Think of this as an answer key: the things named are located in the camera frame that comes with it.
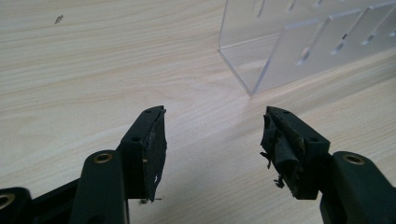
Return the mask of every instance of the transparent plastic container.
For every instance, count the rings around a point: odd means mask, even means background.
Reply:
[[[219,52],[250,94],[396,47],[396,0],[227,0]]]

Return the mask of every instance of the acrylic divider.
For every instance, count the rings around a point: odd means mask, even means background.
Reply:
[[[250,94],[396,47],[396,0],[228,0],[219,51]]]

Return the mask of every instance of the screw hole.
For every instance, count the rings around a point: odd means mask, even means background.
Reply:
[[[13,193],[5,193],[0,195],[0,210],[6,208],[15,200],[15,194]]]
[[[358,156],[354,155],[344,155],[344,160],[356,165],[363,165],[364,164],[364,159]]]
[[[113,158],[113,155],[111,155],[110,153],[102,153],[102,154],[95,156],[95,158],[93,158],[93,161],[95,163],[104,163],[104,162],[110,161],[112,158]]]

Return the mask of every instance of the clear acrylic box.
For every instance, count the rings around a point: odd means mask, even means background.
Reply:
[[[219,52],[250,94],[396,47],[396,0],[227,0]]]

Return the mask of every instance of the wooden table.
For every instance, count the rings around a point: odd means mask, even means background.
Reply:
[[[278,189],[262,150],[268,105],[374,161],[396,185],[396,50],[250,97],[218,53],[225,1],[0,3],[0,188],[33,197],[79,177],[146,108],[164,105],[161,201],[131,223],[320,223]]]

